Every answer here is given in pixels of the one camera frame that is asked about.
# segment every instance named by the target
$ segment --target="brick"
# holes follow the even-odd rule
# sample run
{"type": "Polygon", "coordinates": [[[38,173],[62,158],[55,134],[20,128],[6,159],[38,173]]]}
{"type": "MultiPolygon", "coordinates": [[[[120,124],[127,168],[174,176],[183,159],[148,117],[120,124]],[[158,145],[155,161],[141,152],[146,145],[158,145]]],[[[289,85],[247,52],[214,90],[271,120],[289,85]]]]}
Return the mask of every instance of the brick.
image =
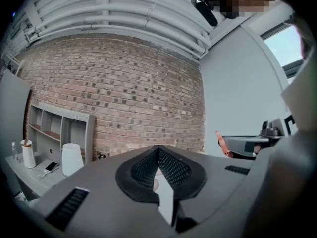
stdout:
{"type": "Polygon", "coordinates": [[[30,47],[18,59],[32,86],[29,103],[95,114],[95,157],[153,144],[204,145],[199,66],[180,54],[132,37],[82,34],[30,47]]]}

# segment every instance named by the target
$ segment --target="gray table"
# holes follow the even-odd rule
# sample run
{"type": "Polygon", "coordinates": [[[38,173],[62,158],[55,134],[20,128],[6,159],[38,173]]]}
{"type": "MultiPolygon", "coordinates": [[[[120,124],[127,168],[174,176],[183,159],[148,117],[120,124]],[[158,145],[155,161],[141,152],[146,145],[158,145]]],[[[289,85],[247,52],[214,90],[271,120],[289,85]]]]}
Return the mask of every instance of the gray table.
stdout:
{"type": "Polygon", "coordinates": [[[53,186],[67,177],[62,172],[61,165],[59,165],[57,170],[46,175],[43,179],[38,179],[38,175],[44,174],[44,168],[51,163],[51,160],[38,153],[34,155],[37,165],[32,169],[24,166],[22,153],[18,154],[18,163],[15,162],[12,156],[6,157],[6,161],[16,174],[21,189],[28,200],[43,196],[53,186]]]}

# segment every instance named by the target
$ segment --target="white lamp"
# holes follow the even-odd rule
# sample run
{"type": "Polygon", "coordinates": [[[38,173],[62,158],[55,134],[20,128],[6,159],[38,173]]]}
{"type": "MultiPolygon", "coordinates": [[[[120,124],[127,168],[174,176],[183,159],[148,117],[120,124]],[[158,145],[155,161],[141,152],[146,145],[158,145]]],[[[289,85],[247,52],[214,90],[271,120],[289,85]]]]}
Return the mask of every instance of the white lamp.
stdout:
{"type": "Polygon", "coordinates": [[[84,166],[79,145],[64,144],[62,153],[62,170],[65,175],[70,176],[84,166]]]}

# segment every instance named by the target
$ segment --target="cubby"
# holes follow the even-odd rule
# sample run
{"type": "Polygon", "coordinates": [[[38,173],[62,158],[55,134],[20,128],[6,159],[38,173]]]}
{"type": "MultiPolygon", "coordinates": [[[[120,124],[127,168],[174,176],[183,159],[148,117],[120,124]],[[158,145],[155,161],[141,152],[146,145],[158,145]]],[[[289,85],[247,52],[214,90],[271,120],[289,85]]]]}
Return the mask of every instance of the cubby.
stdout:
{"type": "Polygon", "coordinates": [[[32,102],[28,139],[33,151],[61,164],[64,144],[78,144],[84,164],[92,161],[95,116],[63,109],[42,102],[32,102]]]}

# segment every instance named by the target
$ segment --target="clear bottle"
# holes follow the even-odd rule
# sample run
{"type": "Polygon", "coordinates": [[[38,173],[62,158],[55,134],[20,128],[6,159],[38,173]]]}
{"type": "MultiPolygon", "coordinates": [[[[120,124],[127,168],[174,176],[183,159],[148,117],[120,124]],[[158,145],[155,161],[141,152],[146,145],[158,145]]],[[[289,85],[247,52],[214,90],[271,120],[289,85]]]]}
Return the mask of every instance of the clear bottle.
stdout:
{"type": "Polygon", "coordinates": [[[15,160],[15,163],[18,163],[18,152],[15,148],[15,143],[12,142],[12,157],[15,160]]]}

